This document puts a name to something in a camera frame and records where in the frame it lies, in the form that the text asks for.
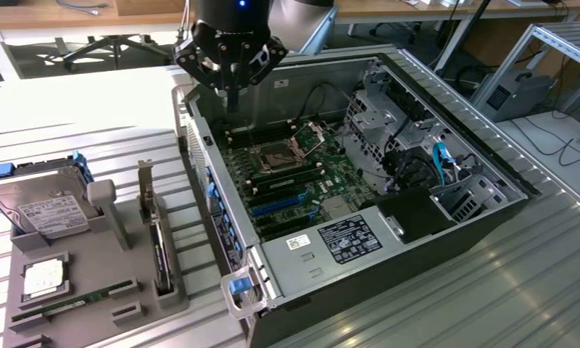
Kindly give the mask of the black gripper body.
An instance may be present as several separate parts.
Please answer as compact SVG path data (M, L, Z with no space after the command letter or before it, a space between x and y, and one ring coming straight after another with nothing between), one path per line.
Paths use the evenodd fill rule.
M270 64L270 1L199 1L192 38L215 68L208 85L238 90Z

